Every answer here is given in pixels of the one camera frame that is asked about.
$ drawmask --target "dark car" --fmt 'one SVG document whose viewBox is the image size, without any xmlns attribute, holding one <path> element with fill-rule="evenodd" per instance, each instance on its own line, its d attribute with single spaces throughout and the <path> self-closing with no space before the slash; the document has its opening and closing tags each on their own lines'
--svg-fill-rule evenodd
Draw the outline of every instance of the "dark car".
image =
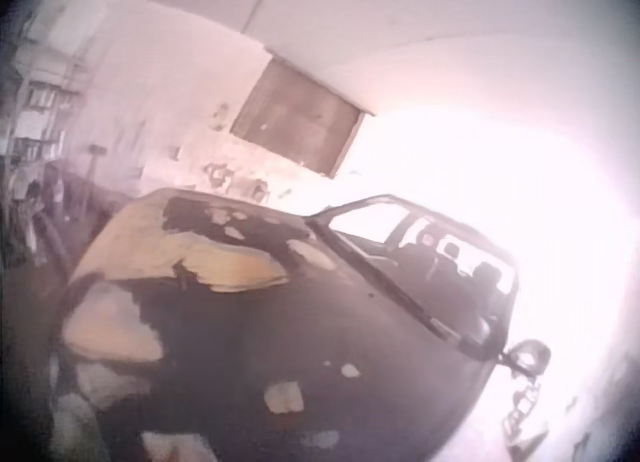
<svg viewBox="0 0 640 462">
<path fill-rule="evenodd" d="M 107 224 L 66 291 L 52 450 L 424 460 L 496 364 L 544 370 L 503 353 L 517 292 L 509 254 L 394 196 L 299 217 L 154 192 Z"/>
</svg>

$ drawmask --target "windshield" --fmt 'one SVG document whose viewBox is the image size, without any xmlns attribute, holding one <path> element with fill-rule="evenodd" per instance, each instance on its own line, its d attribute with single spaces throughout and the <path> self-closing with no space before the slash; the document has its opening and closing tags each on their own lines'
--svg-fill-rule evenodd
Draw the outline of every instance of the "windshield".
<svg viewBox="0 0 640 462">
<path fill-rule="evenodd" d="M 516 269 L 475 231 L 402 203 L 334 210 L 330 232 L 418 304 L 439 335 L 481 347 L 508 327 Z"/>
</svg>

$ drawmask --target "ceiling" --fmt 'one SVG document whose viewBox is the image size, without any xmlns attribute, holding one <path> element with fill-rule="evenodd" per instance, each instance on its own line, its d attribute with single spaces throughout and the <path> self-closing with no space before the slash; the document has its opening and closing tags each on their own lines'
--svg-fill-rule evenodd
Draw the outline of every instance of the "ceiling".
<svg viewBox="0 0 640 462">
<path fill-rule="evenodd" d="M 633 0 L 150 1 L 245 33 L 375 114 L 446 104 L 569 132 L 640 195 Z"/>
</svg>

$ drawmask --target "bright light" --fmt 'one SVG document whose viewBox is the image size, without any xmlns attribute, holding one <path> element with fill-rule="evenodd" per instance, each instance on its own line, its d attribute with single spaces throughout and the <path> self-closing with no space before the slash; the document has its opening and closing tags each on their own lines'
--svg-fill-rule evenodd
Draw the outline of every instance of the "bright light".
<svg viewBox="0 0 640 462">
<path fill-rule="evenodd" d="M 607 349 L 635 233 L 595 159 L 561 134 L 427 107 L 365 120 L 343 165 L 353 170 L 516 256 L 512 340 L 549 344 L 548 385 L 566 403 Z"/>
</svg>

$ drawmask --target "side mirror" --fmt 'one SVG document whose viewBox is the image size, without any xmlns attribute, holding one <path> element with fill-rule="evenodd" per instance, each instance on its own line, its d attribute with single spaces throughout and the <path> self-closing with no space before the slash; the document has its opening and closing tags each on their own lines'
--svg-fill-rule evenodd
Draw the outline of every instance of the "side mirror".
<svg viewBox="0 0 640 462">
<path fill-rule="evenodd" d="M 529 339 L 514 345 L 500 356 L 499 363 L 529 378 L 540 377 L 551 361 L 551 349 L 539 340 Z"/>
</svg>

